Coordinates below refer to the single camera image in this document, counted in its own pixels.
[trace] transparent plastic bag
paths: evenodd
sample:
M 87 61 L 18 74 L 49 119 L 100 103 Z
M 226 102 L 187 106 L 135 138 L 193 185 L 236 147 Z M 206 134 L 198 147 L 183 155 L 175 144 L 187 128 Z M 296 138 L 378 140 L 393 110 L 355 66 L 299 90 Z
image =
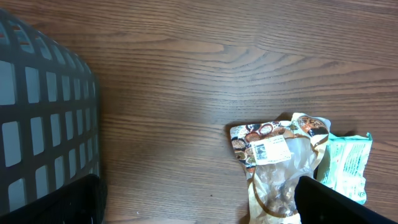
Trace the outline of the transparent plastic bag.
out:
M 249 179 L 250 224 L 300 223 L 294 190 L 303 175 L 312 177 L 325 152 L 330 122 L 295 113 L 291 121 L 250 124 L 231 129 L 237 159 Z M 252 145 L 283 136 L 291 158 L 275 164 L 257 165 Z

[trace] wood floor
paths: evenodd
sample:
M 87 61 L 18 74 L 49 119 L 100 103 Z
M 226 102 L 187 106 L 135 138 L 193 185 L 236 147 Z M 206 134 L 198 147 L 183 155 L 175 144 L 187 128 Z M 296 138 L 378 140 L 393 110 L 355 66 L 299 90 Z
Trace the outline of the wood floor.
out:
M 236 124 L 331 120 L 374 138 L 366 206 L 398 222 L 395 0 L 2 0 L 102 89 L 108 223 L 248 222 Z

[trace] teal packet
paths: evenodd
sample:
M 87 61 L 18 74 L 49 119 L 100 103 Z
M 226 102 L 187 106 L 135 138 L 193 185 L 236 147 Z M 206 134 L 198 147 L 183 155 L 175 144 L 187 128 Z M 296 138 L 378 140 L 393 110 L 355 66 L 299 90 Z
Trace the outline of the teal packet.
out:
M 372 142 L 370 133 L 367 137 L 329 134 L 329 144 L 318 166 L 317 180 L 355 202 L 365 204 L 366 179 L 363 172 Z

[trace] white label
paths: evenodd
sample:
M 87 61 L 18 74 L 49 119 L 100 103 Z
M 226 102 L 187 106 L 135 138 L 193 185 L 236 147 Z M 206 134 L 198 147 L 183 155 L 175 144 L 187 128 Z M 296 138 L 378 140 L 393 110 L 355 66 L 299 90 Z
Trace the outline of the white label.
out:
M 251 142 L 251 147 L 257 165 L 275 164 L 292 158 L 282 135 Z

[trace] laundry basket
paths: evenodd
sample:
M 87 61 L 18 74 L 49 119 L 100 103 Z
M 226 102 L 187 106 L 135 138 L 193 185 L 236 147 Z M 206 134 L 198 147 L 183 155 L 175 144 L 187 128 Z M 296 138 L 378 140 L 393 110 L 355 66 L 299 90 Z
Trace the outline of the laundry basket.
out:
M 98 87 L 77 54 L 0 9 L 0 215 L 100 176 Z

